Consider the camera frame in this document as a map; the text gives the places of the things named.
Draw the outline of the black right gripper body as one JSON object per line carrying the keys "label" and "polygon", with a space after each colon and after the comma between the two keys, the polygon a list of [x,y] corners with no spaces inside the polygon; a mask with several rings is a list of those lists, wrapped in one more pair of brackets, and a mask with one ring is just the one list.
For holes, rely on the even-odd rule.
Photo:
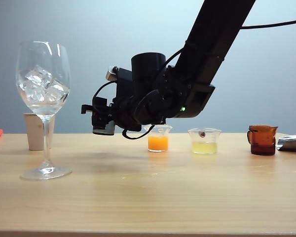
{"label": "black right gripper body", "polygon": [[117,126],[129,131],[141,131],[142,126],[133,118],[132,99],[134,95],[132,72],[113,68],[116,74],[116,95],[113,99],[113,120]]}

